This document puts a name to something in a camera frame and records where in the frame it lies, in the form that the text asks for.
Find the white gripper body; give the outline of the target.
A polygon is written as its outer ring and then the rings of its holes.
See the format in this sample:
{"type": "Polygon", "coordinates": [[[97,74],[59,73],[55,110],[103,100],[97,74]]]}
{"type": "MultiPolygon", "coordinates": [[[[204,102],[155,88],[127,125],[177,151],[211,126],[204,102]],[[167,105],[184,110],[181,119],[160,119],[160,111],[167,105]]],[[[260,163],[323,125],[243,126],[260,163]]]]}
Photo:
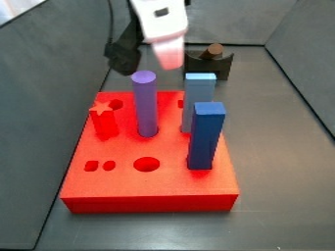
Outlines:
{"type": "Polygon", "coordinates": [[[144,41],[164,70],[183,66],[184,34],[188,29],[184,0],[129,0],[137,15],[144,41]]]}

